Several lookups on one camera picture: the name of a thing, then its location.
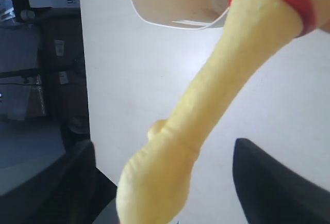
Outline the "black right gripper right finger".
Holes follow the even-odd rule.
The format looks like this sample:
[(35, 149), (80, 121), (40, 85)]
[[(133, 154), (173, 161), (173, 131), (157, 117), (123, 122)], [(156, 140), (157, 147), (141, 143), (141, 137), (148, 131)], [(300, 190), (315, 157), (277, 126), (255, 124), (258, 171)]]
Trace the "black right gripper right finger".
[(329, 223), (329, 191), (249, 139), (235, 141), (232, 173), (248, 223)]

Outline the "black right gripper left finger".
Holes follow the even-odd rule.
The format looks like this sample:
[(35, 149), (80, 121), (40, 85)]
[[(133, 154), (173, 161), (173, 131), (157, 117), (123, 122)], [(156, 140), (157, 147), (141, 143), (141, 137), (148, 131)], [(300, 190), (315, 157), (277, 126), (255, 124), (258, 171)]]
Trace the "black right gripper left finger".
[(90, 140), (1, 169), (1, 223), (86, 223), (95, 174)]

